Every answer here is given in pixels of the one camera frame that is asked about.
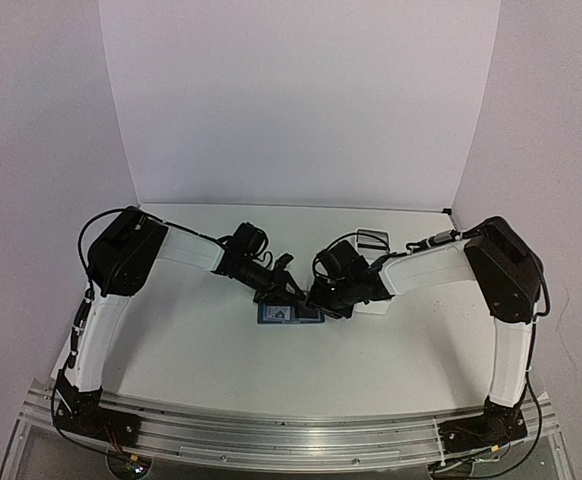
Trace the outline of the blue leather card holder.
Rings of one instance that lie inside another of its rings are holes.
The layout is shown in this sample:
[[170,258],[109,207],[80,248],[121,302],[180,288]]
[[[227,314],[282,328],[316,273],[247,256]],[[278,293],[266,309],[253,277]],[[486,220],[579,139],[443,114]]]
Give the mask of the blue leather card holder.
[[314,325],[324,322],[322,312],[309,308],[303,302],[258,304],[257,323],[260,325]]

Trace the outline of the black VIP credit card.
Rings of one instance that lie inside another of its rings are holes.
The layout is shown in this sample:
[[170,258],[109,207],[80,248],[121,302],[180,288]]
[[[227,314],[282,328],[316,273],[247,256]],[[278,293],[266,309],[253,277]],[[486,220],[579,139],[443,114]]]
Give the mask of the black VIP credit card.
[[302,322],[321,322],[323,320],[322,314],[314,309],[299,305],[295,308],[295,315],[299,321]]

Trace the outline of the white credit card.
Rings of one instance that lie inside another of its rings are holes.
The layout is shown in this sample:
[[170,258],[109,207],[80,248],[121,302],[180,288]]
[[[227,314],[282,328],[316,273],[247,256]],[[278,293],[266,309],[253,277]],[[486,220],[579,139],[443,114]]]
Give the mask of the white credit card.
[[291,306],[260,305],[258,322],[261,324],[285,324],[292,320]]

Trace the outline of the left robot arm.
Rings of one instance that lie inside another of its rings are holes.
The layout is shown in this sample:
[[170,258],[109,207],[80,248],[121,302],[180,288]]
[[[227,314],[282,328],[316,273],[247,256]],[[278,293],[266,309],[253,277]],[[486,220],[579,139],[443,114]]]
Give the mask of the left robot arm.
[[253,290],[256,303],[294,305],[306,295],[287,269],[292,255],[260,263],[268,237],[250,223],[214,238],[137,207],[109,213],[113,221],[89,248],[78,249],[87,285],[72,323],[67,357],[55,379],[51,416],[61,435],[106,442],[112,454],[122,454],[136,444],[141,419],[102,407],[104,366],[116,326],[156,261],[236,280]]

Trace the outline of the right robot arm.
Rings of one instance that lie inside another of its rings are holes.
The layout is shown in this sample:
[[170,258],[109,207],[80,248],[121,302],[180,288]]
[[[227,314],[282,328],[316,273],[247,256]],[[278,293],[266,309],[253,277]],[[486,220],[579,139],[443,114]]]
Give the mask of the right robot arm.
[[529,392],[537,322],[548,315],[551,301],[542,261],[507,220],[492,216],[467,230],[410,241],[400,250],[359,229],[320,250],[311,269],[308,303],[335,319],[404,294],[469,285],[492,324],[491,378],[480,413],[439,425],[442,444],[459,453],[526,437],[522,401]]

